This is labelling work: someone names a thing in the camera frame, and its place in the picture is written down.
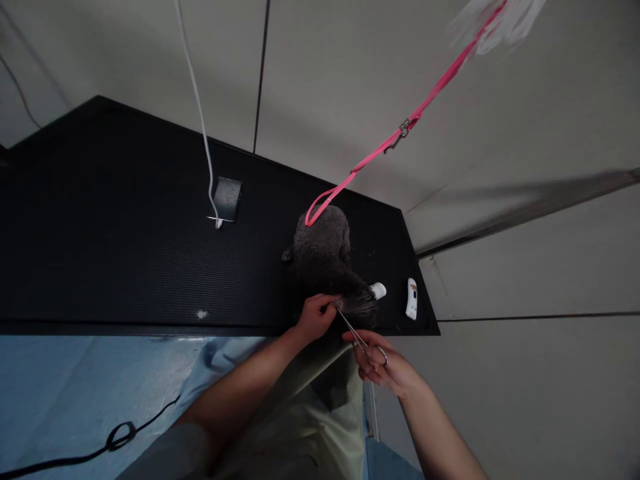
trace hand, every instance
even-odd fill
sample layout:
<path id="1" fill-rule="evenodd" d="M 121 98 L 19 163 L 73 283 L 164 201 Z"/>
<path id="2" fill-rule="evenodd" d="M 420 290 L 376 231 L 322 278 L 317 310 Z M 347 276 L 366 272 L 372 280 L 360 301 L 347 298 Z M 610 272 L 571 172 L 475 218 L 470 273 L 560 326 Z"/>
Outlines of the hand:
<path id="1" fill-rule="evenodd" d="M 424 379 L 414 370 L 411 364 L 398 353 L 391 342 L 382 335 L 369 330 L 356 330 L 360 338 L 368 347 L 364 347 L 363 354 L 357 344 L 353 346 L 355 359 L 358 362 L 358 375 L 362 381 L 370 380 L 377 385 L 390 389 L 400 399 L 425 385 Z M 354 342 L 355 338 L 349 331 L 342 335 L 344 341 Z M 375 346 L 379 345 L 387 354 L 389 363 L 385 367 L 385 356 Z"/>
<path id="2" fill-rule="evenodd" d="M 333 302 L 339 298 L 340 295 L 318 293 L 305 300 L 305 306 L 295 328 L 300 331 L 306 342 L 318 340 L 327 332 L 337 312 Z M 327 309 L 322 313 L 322 307 L 325 305 Z"/>

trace black table surface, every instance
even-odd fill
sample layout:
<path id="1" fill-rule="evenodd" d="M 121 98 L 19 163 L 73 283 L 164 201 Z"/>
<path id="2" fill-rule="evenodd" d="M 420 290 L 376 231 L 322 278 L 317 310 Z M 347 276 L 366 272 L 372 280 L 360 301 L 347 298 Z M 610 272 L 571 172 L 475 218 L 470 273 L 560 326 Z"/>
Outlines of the black table surface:
<path id="1" fill-rule="evenodd" d="M 17 174 L 0 188 L 0 333 L 286 329 L 280 257 L 300 214 L 332 185 L 209 145 L 215 174 L 243 183 L 237 221 L 218 231 L 199 133 L 96 97 L 9 150 Z M 387 288 L 377 330 L 439 335 L 400 210 L 351 191 L 333 203 L 349 219 L 353 269 Z M 409 277 L 416 321 L 404 314 Z"/>

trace dog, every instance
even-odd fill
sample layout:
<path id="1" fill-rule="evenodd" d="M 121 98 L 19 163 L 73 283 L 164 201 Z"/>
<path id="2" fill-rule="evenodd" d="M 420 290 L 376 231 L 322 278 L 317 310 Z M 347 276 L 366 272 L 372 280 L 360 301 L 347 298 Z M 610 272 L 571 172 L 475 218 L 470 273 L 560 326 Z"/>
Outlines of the dog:
<path id="1" fill-rule="evenodd" d="M 340 208 L 328 206 L 310 227 L 302 214 L 293 243 L 282 254 L 289 263 L 289 294 L 298 312 L 304 300 L 316 293 L 342 295 L 337 306 L 354 328 L 371 329 L 378 302 L 367 282 L 351 270 L 350 252 L 349 222 Z"/>

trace pink leash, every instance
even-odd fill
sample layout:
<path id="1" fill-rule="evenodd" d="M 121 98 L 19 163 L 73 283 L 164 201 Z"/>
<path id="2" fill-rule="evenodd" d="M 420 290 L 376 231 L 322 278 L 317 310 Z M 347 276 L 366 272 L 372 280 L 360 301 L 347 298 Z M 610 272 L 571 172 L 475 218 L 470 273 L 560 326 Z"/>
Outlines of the pink leash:
<path id="1" fill-rule="evenodd" d="M 478 40 L 480 40 L 480 37 L 482 37 L 482 35 L 485 33 L 485 30 L 487 29 L 487 27 L 493 22 L 493 20 L 496 18 L 496 16 L 502 11 L 502 9 L 505 7 L 506 3 L 507 3 L 507 0 L 504 0 L 504 2 L 502 2 L 502 4 L 500 4 L 500 6 L 495 10 L 495 12 L 493 12 L 493 14 L 489 18 L 489 20 L 487 20 L 487 22 L 480 29 L 480 31 L 475 34 L 475 37 L 470 42 L 470 44 L 468 44 L 466 46 L 466 48 L 464 50 L 462 50 L 462 53 L 460 55 L 458 55 L 458 58 L 456 58 L 456 60 L 453 62 L 453 64 L 451 64 L 451 66 L 445 72 L 445 74 L 442 76 L 442 78 L 440 78 L 440 80 L 438 80 L 438 83 L 436 83 L 435 87 L 432 88 L 432 90 L 429 92 L 429 94 L 428 94 L 427 98 L 424 100 L 424 102 L 422 102 L 420 104 L 420 106 L 418 106 L 418 108 L 416 108 L 416 110 L 413 111 L 413 113 L 409 116 L 409 118 L 406 119 L 402 125 L 400 125 L 398 130 L 393 132 L 392 136 L 390 136 L 388 139 L 386 139 L 384 142 L 382 142 L 382 145 L 380 145 L 378 148 L 376 148 L 376 150 L 374 150 L 373 152 L 368 154 L 368 156 L 366 156 L 360 163 L 358 163 L 351 170 L 349 176 L 346 178 L 346 180 L 344 180 L 344 182 L 342 182 L 340 185 L 332 188 L 331 190 L 327 190 L 322 195 L 320 195 L 318 198 L 316 198 L 316 200 L 311 204 L 309 210 L 307 211 L 307 216 L 305 217 L 305 225 L 306 226 L 310 227 L 310 226 L 312 226 L 314 224 L 314 222 L 318 219 L 320 214 L 322 212 L 324 212 L 324 210 L 327 208 L 328 204 L 331 203 L 331 200 L 333 200 L 336 197 L 336 195 L 338 195 L 338 193 L 340 193 L 342 190 L 344 190 L 344 188 L 348 184 L 350 184 L 350 182 L 354 178 L 356 178 L 356 175 L 358 175 L 358 172 L 360 170 L 362 170 L 362 168 L 364 168 L 364 166 L 366 164 L 368 164 L 371 160 L 376 158 L 382 152 L 386 153 L 388 149 L 394 149 L 395 146 L 400 141 L 400 139 L 406 137 L 409 134 L 411 129 L 414 128 L 416 122 L 418 122 L 418 120 L 420 120 L 420 117 L 422 117 L 422 114 L 424 113 L 426 108 L 429 106 L 429 104 L 438 96 L 438 94 L 440 94 L 440 92 L 442 92 L 442 90 L 444 90 L 444 88 L 449 84 L 449 82 L 452 80 L 452 78 L 454 78 L 458 74 L 458 72 L 460 71 L 460 67 L 462 67 L 462 65 L 464 65 L 464 63 L 466 62 L 467 58 L 469 58 L 471 56 L 471 52 L 472 52 L 473 48 L 475 47 L 475 44 L 478 43 Z M 320 208 L 318 208 L 318 210 L 313 214 L 311 220 L 309 220 L 309 216 L 311 214 L 311 211 L 316 206 L 316 204 L 320 201 L 320 199 L 322 197 L 324 197 L 325 195 L 328 195 L 328 197 L 326 198 L 326 200 L 324 202 L 322 202 L 322 205 L 320 205 Z"/>

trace leash clip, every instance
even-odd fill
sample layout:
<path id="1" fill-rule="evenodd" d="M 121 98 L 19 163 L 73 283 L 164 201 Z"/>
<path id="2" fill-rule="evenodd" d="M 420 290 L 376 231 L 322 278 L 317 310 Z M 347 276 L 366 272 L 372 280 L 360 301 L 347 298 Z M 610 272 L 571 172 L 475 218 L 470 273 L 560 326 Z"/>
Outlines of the leash clip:
<path id="1" fill-rule="evenodd" d="M 400 130 L 401 133 L 400 135 L 398 135 L 398 138 L 396 138 L 395 142 L 393 142 L 393 145 L 388 146 L 387 148 L 385 148 L 384 154 L 387 154 L 387 150 L 391 149 L 394 150 L 394 148 L 396 148 L 396 146 L 398 145 L 398 142 L 400 142 L 400 139 L 405 138 L 408 134 L 409 134 L 409 126 L 411 124 L 411 120 L 406 119 L 404 120 L 404 122 L 402 122 L 402 125 L 400 125 Z"/>

